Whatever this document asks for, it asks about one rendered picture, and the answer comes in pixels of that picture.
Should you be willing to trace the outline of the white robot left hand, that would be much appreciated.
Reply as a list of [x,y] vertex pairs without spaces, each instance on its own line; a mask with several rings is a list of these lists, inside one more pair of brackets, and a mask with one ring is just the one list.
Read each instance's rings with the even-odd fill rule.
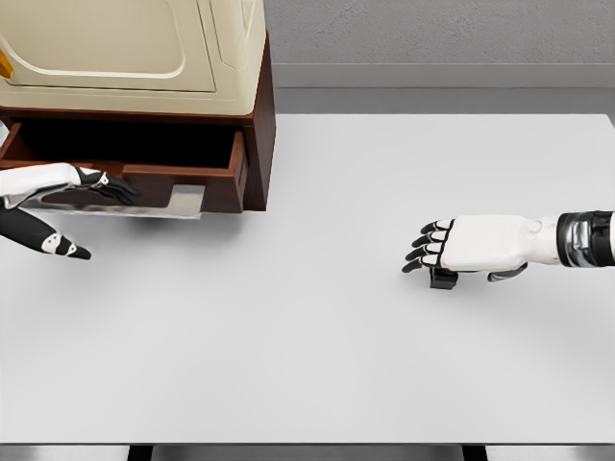
[[140,195],[137,188],[107,172],[65,162],[0,171],[0,236],[42,254],[91,259],[90,251],[20,207],[30,199],[73,189],[91,189],[125,206]]

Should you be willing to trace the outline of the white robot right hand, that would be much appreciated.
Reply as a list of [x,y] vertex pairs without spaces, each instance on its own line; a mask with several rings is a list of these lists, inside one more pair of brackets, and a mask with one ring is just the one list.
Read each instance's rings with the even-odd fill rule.
[[425,225],[412,242],[402,272],[421,268],[484,272],[490,282],[511,279],[528,267],[529,239],[540,227],[514,215],[464,215]]

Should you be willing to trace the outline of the small black switch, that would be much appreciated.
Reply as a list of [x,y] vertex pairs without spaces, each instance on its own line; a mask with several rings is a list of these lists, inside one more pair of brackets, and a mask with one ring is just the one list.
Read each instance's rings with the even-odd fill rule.
[[456,287],[458,273],[442,268],[430,268],[430,288],[452,290]]

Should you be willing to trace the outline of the brown drawer with silver handle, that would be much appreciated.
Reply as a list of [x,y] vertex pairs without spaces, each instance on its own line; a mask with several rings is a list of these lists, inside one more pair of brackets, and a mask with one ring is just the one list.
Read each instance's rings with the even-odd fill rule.
[[107,171],[167,206],[176,185],[202,185],[201,209],[239,213],[247,177],[243,133],[229,126],[27,119],[0,146],[0,170],[52,162]]

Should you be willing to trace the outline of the brown cabinet with cream top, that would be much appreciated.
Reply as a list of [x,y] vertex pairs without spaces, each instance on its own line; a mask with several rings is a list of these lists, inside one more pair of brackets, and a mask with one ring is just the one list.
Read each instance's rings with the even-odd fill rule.
[[229,126],[243,209],[265,210],[276,134],[263,0],[0,0],[0,121]]

